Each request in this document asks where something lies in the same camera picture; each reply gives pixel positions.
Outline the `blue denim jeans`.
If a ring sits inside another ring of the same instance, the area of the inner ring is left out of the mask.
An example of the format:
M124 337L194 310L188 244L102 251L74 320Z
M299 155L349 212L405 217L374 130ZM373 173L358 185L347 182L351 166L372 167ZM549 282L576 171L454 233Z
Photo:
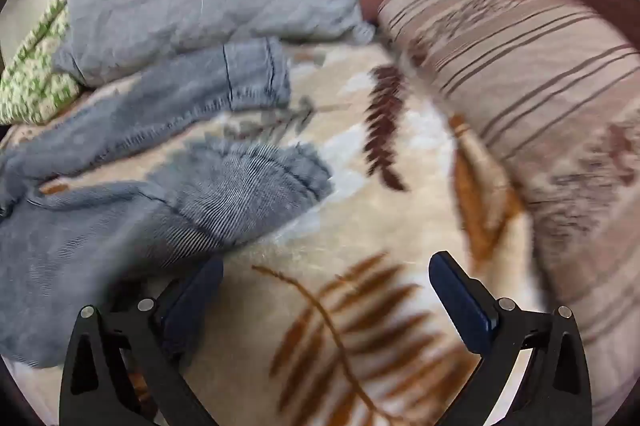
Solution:
M140 181L47 195L41 185L139 155L220 115L288 106L281 43L260 38L164 60L1 155L1 353L64 361L78 311L125 279L222 253L298 218L332 191L313 147L208 137Z

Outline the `leaf print blanket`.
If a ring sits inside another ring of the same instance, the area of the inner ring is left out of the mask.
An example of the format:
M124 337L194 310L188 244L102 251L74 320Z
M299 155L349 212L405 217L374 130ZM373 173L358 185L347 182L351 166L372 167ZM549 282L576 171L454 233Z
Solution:
M224 256L183 376L221 425L431 425L475 368L428 279L447 250L540 306L530 220L469 129L379 45L293 48L280 112L221 114L156 149L43 185L142 181L192 143L314 146L330 195Z

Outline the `green patterned quilt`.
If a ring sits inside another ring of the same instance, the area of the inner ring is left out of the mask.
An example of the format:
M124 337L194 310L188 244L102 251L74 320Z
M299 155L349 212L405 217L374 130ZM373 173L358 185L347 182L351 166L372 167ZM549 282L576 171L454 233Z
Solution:
M53 67L67 28L67 0L54 0L2 71L2 126L46 125L82 93L74 77Z

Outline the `striped beige pillow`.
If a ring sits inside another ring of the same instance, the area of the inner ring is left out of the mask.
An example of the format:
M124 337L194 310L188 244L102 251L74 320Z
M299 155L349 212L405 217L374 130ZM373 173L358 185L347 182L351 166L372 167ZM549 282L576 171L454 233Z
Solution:
M638 44L581 0L385 0L380 22L520 187L607 423L639 377Z

